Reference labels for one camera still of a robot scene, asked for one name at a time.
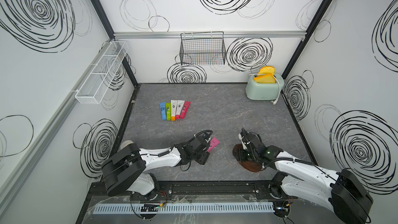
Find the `brown cloth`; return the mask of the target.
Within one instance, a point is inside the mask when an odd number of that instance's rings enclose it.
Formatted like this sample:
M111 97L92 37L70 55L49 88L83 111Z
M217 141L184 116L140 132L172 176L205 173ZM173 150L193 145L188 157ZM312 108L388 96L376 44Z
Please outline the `brown cloth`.
M242 144L236 144L233 148L232 154L239 165L244 169L254 173L262 171L262 166L252 159L250 154L244 150Z

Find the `magenta toothpaste tube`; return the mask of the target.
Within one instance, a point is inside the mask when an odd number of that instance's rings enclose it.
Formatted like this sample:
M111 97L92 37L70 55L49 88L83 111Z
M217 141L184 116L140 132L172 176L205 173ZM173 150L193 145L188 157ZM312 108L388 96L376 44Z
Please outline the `magenta toothpaste tube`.
M207 149L207 152L210 152L212 149L214 149L215 147L217 147L219 145L219 141L217 140L216 137L212 138L210 140L210 145L209 148Z

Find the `crimson pink toothpaste tube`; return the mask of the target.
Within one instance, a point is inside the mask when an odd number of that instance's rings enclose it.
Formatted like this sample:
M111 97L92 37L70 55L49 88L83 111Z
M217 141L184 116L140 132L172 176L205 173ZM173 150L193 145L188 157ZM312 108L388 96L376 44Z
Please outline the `crimson pink toothpaste tube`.
M180 119L184 119L185 118L190 104L191 104L191 102L189 102L189 101L185 101L184 102L184 105L183 105L181 113L180 113Z

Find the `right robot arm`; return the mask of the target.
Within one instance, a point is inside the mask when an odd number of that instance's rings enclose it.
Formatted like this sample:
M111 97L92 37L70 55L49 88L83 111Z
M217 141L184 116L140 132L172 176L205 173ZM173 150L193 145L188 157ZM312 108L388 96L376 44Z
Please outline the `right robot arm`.
M238 163L251 172L277 173L267 186L274 199L297 197L332 211L345 224L369 224L373 198L347 169L340 172L299 159L283 149L265 146L259 134L242 129L233 149Z

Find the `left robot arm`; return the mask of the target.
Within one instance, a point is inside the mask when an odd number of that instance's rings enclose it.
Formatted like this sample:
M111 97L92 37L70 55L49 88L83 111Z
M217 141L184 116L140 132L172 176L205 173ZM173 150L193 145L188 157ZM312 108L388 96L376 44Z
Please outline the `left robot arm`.
M149 171L190 165L193 161L204 165L209 157L211 135L211 130L205 130L188 141L162 149L143 149L130 140L123 142L120 150L101 165L107 195L132 192L154 199L161 189Z

